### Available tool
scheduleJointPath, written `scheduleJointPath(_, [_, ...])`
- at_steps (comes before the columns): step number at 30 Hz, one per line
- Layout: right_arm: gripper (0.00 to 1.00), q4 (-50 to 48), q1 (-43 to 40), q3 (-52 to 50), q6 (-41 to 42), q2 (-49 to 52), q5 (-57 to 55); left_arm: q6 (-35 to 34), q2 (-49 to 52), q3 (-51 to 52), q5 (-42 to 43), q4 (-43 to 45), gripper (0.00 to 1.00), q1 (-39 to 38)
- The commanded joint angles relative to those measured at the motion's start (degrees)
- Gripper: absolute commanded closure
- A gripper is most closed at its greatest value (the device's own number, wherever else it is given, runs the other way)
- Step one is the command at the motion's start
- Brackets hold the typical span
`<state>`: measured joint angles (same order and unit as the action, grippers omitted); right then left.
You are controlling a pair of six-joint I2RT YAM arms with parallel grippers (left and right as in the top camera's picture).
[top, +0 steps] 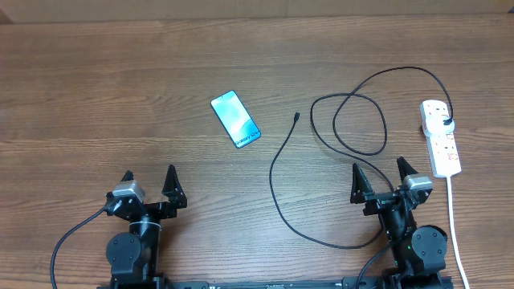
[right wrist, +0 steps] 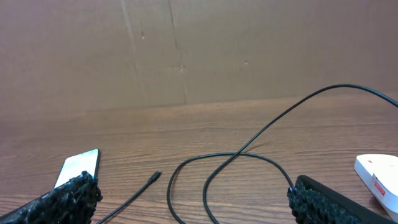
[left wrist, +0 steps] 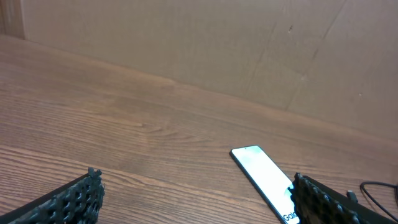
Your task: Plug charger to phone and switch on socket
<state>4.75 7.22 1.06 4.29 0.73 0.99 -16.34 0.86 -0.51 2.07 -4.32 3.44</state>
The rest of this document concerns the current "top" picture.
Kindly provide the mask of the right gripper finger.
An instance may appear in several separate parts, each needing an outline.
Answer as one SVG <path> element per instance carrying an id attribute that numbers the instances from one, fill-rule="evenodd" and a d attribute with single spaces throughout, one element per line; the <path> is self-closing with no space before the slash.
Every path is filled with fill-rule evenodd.
<path id="1" fill-rule="evenodd" d="M 353 164 L 353 180 L 350 195 L 350 202 L 352 204 L 364 203 L 369 196 L 374 194 L 373 188 L 369 183 L 368 178 L 357 163 Z"/>
<path id="2" fill-rule="evenodd" d="M 404 157 L 399 157 L 397 159 L 397 165 L 398 172 L 402 181 L 409 175 L 418 174 L 418 171 L 415 170 Z"/>

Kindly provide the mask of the Samsung Galaxy smartphone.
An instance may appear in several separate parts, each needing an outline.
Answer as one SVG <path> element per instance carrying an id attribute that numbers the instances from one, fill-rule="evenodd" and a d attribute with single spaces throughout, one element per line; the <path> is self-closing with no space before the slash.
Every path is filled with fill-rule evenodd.
<path id="1" fill-rule="evenodd" d="M 237 149 L 261 137 L 258 126 L 235 91 L 218 96 L 210 105 Z"/>

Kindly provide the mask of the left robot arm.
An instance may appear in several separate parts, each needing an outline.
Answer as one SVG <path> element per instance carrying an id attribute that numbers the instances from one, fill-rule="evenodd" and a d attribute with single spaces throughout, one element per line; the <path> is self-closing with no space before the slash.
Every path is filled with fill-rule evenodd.
<path id="1" fill-rule="evenodd" d="M 145 191 L 127 171 L 121 182 L 107 193 L 105 211 L 128 222 L 128 231 L 112 237 L 106 246 L 111 266 L 111 288 L 171 288 L 171 282 L 157 271 L 161 221 L 177 217 L 187 207 L 187 198 L 170 165 L 162 195 L 166 201 L 146 203 Z"/>

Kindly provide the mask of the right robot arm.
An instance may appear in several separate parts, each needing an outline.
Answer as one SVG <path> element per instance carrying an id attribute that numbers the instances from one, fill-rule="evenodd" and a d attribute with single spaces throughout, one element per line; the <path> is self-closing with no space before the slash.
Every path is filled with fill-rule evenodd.
<path id="1" fill-rule="evenodd" d="M 353 164 L 352 204 L 363 204 L 365 216 L 378 216 L 388 244 L 376 253 L 356 277 L 355 288 L 452 288 L 442 278 L 446 268 L 447 233 L 438 226 L 417 226 L 413 210 L 433 190 L 431 179 L 418 173 L 403 157 L 397 159 L 402 183 L 392 192 L 376 193 L 358 164 Z M 380 276 L 364 279 L 375 260 L 391 251 L 395 266 Z"/>

